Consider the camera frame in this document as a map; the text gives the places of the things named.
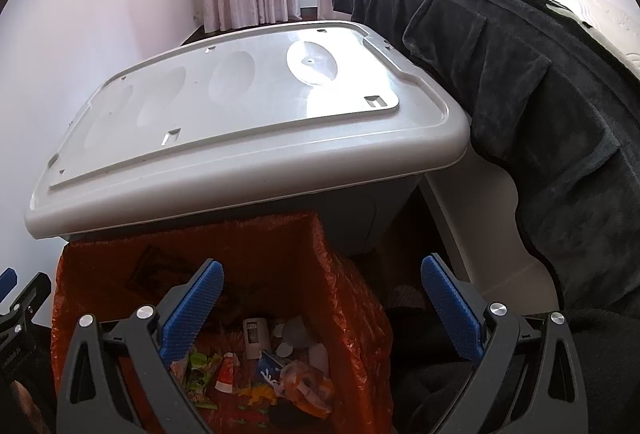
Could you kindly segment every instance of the blue gripper pad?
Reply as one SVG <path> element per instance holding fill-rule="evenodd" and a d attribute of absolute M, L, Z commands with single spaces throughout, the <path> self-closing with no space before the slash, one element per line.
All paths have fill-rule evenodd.
<path fill-rule="evenodd" d="M 0 302 L 2 302 L 11 290 L 18 284 L 18 276 L 11 268 L 7 268 L 0 275 Z"/>
<path fill-rule="evenodd" d="M 211 262 L 175 307 L 162 328 L 160 358 L 165 366 L 181 360 L 215 305 L 225 283 L 222 264 Z"/>
<path fill-rule="evenodd" d="M 424 258 L 420 275 L 456 351 L 462 358 L 478 362 L 484 353 L 478 319 L 433 256 Z"/>

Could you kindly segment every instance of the orange-red bag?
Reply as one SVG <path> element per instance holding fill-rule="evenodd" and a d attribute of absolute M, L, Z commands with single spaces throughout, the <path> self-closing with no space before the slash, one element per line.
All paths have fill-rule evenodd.
<path fill-rule="evenodd" d="M 390 432 L 391 327 L 356 267 L 329 251 L 313 213 L 68 244 L 60 258 L 53 304 L 51 358 L 56 384 L 82 314 L 91 312 L 98 320 L 109 321 L 128 317 L 145 303 L 158 303 L 158 296 L 131 285 L 136 277 L 153 280 L 155 274 L 139 273 L 140 259 L 150 247 L 182 260 L 175 273 L 184 273 L 176 280 L 162 281 L 168 287 L 182 283 L 185 276 L 188 279 L 206 258 L 214 258 L 224 267 L 225 287 L 251 288 L 252 297 L 243 310 L 246 316 L 268 313 L 289 319 L 302 314 L 308 319 L 328 351 L 335 397 L 329 419 L 299 432 Z M 123 371 L 129 384 L 129 364 L 124 364 Z M 145 400 L 139 396 L 133 400 L 144 425 L 153 423 Z M 209 420 L 215 415 L 206 418 L 216 434 L 264 432 L 250 425 L 237 424 L 232 429 L 217 424 Z"/>

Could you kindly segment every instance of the black bedspread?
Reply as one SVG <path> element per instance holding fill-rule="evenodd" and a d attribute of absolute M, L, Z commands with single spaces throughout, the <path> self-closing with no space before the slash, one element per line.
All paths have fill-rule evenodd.
<path fill-rule="evenodd" d="M 472 115 L 566 308 L 640 317 L 640 82 L 548 0 L 333 0 Z"/>

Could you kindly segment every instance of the white lid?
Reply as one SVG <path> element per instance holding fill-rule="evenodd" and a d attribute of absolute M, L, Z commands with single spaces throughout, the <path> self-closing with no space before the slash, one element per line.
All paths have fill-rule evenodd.
<path fill-rule="evenodd" d="M 467 141 L 458 104 L 366 27 L 245 30 L 101 86 L 25 222 L 40 238 L 248 205 L 442 168 Z"/>

